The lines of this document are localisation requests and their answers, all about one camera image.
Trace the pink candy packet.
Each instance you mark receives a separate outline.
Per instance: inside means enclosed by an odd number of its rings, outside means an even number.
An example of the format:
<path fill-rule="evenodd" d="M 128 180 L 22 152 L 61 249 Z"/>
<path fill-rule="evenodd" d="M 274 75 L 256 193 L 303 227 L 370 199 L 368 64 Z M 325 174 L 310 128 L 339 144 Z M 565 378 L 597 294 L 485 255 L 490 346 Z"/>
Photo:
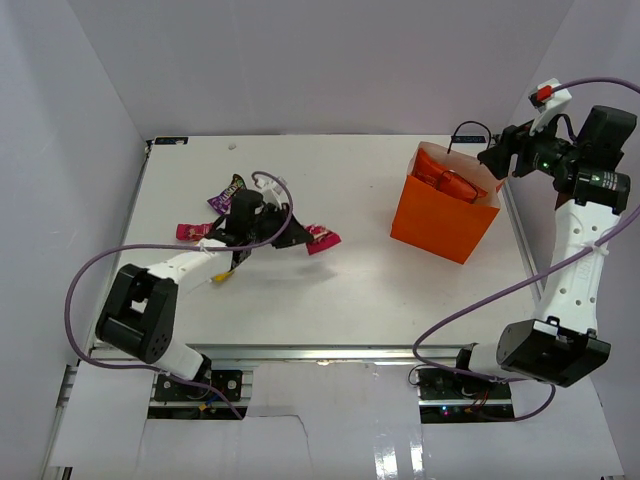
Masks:
<path fill-rule="evenodd" d="M 212 223 L 178 224 L 176 227 L 175 238 L 181 242 L 197 242 L 204 238 L 212 227 Z"/>
<path fill-rule="evenodd" d="M 341 237 L 322 225 L 309 225 L 305 230 L 312 236 L 312 240 L 306 243 L 307 253 L 316 255 L 341 243 Z"/>

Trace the red chips bag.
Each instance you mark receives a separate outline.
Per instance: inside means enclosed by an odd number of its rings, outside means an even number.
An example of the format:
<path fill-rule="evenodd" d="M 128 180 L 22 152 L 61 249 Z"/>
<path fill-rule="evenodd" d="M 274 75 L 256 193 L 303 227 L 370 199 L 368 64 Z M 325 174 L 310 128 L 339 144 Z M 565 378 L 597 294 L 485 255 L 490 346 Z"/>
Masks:
<path fill-rule="evenodd" d="M 423 149 L 416 154 L 411 175 L 435 190 L 469 204 L 488 195 L 486 190 L 433 160 Z"/>

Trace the purple candy bar wrapper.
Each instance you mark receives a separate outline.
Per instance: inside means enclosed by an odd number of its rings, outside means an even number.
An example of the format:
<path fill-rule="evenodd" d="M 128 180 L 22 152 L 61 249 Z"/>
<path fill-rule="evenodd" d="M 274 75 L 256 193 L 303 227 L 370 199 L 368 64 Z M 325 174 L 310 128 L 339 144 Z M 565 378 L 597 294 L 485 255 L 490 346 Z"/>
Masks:
<path fill-rule="evenodd" d="M 207 204 L 218 214 L 226 214 L 231 207 L 233 197 L 246 188 L 246 182 L 239 174 L 234 174 L 228 186 L 221 193 L 207 200 Z"/>

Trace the orange paper bag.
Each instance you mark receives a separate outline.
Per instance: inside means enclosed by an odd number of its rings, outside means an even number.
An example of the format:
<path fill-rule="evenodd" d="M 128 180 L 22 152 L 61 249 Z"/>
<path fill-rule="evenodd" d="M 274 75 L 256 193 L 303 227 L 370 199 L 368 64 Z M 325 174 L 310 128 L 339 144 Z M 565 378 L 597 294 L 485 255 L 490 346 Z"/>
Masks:
<path fill-rule="evenodd" d="M 488 195 L 473 204 L 454 199 L 411 175 L 416 154 L 425 150 L 433 160 L 481 187 Z M 474 155 L 430 141 L 421 141 L 411 159 L 391 224 L 390 236 L 458 264 L 476 249 L 501 209 L 495 179 Z"/>

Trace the yellow snack packet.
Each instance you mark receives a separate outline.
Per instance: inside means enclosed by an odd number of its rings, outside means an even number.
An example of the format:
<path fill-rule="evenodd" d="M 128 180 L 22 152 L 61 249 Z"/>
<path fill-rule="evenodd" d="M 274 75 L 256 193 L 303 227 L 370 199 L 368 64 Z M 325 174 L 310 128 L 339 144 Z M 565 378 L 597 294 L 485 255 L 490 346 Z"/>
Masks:
<path fill-rule="evenodd" d="M 229 277 L 231 277 L 234 274 L 233 270 L 218 274 L 216 276 L 213 277 L 213 281 L 216 283 L 223 283 L 225 282 Z"/>

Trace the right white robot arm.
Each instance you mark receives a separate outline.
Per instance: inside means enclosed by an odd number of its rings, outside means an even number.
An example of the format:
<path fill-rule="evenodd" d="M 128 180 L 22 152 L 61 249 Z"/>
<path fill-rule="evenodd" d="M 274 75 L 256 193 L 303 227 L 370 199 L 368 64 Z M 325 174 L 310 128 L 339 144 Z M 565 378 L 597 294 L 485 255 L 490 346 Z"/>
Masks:
<path fill-rule="evenodd" d="M 459 352 L 451 384 L 463 398 L 484 391 L 487 375 L 569 387 L 609 358 L 611 346 L 598 339 L 596 320 L 608 251 L 595 243 L 613 231 L 627 207 L 631 180 L 616 167 L 637 118 L 595 106 L 573 142 L 557 137 L 557 122 L 552 118 L 540 132 L 532 123 L 509 126 L 478 159 L 498 179 L 534 171 L 552 178 L 558 194 L 554 264 L 591 251 L 547 277 L 531 319 L 507 325 L 496 344 L 471 344 Z"/>

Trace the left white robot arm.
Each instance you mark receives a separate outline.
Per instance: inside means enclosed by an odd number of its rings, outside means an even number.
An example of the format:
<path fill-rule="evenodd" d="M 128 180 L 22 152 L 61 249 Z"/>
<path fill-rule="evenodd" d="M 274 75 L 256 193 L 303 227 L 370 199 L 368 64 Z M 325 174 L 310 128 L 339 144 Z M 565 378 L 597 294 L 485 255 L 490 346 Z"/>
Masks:
<path fill-rule="evenodd" d="M 177 377 L 188 398 L 211 387 L 210 360 L 173 338 L 176 309 L 183 294 L 233 272 L 257 244 L 283 249 L 313 241 L 287 203 L 268 202 L 254 190 L 231 201 L 196 249 L 148 267 L 127 264 L 117 272 L 96 326 L 99 340 Z"/>

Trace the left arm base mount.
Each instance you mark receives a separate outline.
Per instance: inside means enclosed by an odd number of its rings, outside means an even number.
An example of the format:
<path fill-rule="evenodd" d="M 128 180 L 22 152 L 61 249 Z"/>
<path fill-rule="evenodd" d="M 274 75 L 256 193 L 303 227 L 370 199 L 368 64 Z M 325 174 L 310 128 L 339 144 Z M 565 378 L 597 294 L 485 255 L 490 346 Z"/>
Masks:
<path fill-rule="evenodd" d="M 242 398 L 243 377 L 241 370 L 212 370 L 205 377 L 205 382 L 220 391 L 230 402 L 237 403 Z M 175 382 L 166 375 L 158 376 L 151 400 L 161 407 L 196 407 L 201 411 L 211 411 L 218 406 L 227 408 L 226 403 L 215 392 Z"/>

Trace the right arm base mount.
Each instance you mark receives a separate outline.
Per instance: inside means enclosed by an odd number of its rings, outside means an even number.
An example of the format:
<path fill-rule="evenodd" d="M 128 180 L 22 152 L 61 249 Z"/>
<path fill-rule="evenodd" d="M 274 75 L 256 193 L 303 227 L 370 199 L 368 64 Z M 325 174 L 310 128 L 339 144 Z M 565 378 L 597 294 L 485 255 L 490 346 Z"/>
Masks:
<path fill-rule="evenodd" d="M 508 385 L 414 366 L 409 385 L 419 398 L 420 420 L 428 424 L 500 422 L 515 418 Z"/>

